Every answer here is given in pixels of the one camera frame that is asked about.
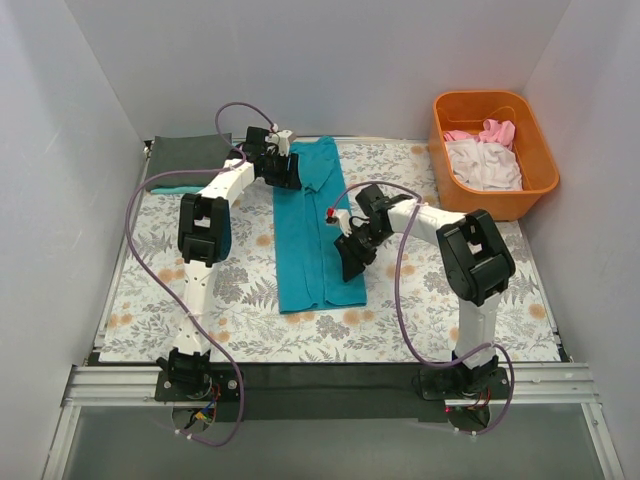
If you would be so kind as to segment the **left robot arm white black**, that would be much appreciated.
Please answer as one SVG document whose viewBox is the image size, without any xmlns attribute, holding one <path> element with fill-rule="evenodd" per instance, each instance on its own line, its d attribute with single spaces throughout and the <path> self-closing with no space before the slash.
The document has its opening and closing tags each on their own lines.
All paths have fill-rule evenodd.
<svg viewBox="0 0 640 480">
<path fill-rule="evenodd" d="M 165 385 L 189 399 L 205 398 L 213 386 L 210 373 L 212 344 L 204 336 L 203 314 L 221 262 L 232 246 L 231 207 L 257 179 L 273 187 L 299 190 L 298 155 L 291 151 L 296 135 L 274 125 L 269 130 L 249 127 L 245 141 L 230 150 L 224 167 L 194 194 L 180 203 L 178 249 L 184 263 L 182 303 L 186 318 L 167 359 L 159 365 Z"/>
</svg>

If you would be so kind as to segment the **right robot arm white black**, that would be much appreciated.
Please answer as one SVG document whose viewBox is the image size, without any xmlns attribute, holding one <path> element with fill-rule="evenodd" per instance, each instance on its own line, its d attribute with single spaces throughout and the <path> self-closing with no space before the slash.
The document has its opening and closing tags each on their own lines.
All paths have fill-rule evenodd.
<svg viewBox="0 0 640 480">
<path fill-rule="evenodd" d="M 417 376 L 421 394 L 428 400 L 488 400 L 492 393 L 506 392 L 509 380 L 499 365 L 504 351 L 495 343 L 495 330 L 498 305 L 516 267 L 493 218 L 485 210 L 441 210 L 407 190 L 389 197 L 381 187 L 379 182 L 359 185 L 359 217 L 338 206 L 327 210 L 327 224 L 341 230 L 334 245 L 343 279 L 362 274 L 378 247 L 395 234 L 437 247 L 448 285 L 458 298 L 458 338 L 448 362 L 414 356 L 422 365 Z"/>
</svg>

